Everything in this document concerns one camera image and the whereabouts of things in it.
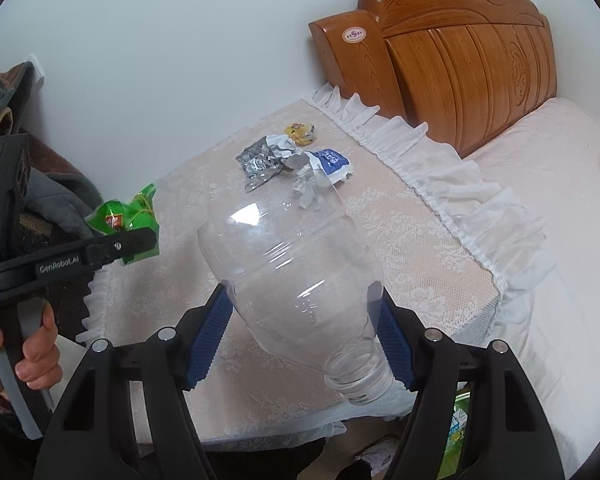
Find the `lace tablecloth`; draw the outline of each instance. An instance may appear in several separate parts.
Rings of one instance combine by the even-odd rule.
[[[375,116],[377,110],[362,105],[357,95],[347,102],[337,88],[324,88],[238,131],[158,181],[154,205],[160,256],[126,267],[113,264],[97,273],[86,298],[91,317],[82,339],[104,336],[117,345],[144,340],[163,326],[174,326],[188,308],[205,303],[216,280],[198,248],[197,228],[231,206],[249,203],[235,156],[262,136],[299,121],[315,125],[312,149],[333,148],[351,161],[353,176],[336,187],[375,248],[395,303],[415,310],[426,326],[437,326],[461,342],[481,344],[507,295],[506,276],[496,268],[502,255],[491,254],[495,257],[490,259],[488,251],[502,240],[496,237],[482,247],[456,222],[477,209],[489,209],[487,202],[500,187],[482,183],[473,163],[466,166],[449,146],[424,137],[426,125],[414,130],[402,120],[398,124]],[[404,174],[373,139],[385,139],[381,151],[404,155],[405,163],[413,157],[430,161],[430,175],[407,184],[417,177],[418,168],[414,166],[411,176]],[[447,200],[445,190],[455,184],[464,186],[465,193]],[[486,211],[487,221],[478,215],[487,238],[493,238],[492,227],[503,210]],[[524,226],[531,224],[525,218]],[[515,231],[515,222],[508,227]],[[522,255],[529,260],[524,251]],[[502,265],[509,269],[505,256]],[[186,398],[200,440],[224,449],[296,446],[342,432],[341,420],[403,415],[413,403],[413,395],[400,383],[367,406],[343,402],[325,386],[320,372],[263,351],[235,312],[208,377]],[[138,385],[133,386],[133,408],[138,442],[150,442]]]

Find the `blue gripper pad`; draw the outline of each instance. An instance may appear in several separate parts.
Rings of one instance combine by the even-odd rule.
[[[380,305],[377,332],[382,350],[384,350],[384,355],[391,371],[394,373],[394,377],[404,383],[405,388],[410,388],[415,381],[411,345],[407,342],[384,297]]]
[[[233,310],[234,304],[229,300],[226,288],[223,287],[190,348],[187,382],[191,388],[195,388],[196,384],[208,374],[211,361],[216,355]]]

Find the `floor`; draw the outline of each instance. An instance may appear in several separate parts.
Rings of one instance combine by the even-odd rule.
[[[371,416],[348,420],[345,422],[347,433],[330,438],[322,454],[298,475],[298,480],[334,480],[365,447],[387,435],[400,438],[405,424],[406,419],[385,422],[382,418]],[[374,476],[373,480],[381,480],[384,473]]]

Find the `bottle mouth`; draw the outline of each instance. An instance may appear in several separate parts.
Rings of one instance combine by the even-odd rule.
[[[394,382],[380,343],[365,338],[351,342],[327,362],[325,384],[354,405],[378,400]]]

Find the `round white sticker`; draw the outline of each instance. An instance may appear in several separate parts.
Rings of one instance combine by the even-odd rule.
[[[347,43],[357,43],[365,39],[366,30],[362,27],[349,27],[342,33],[342,39]]]

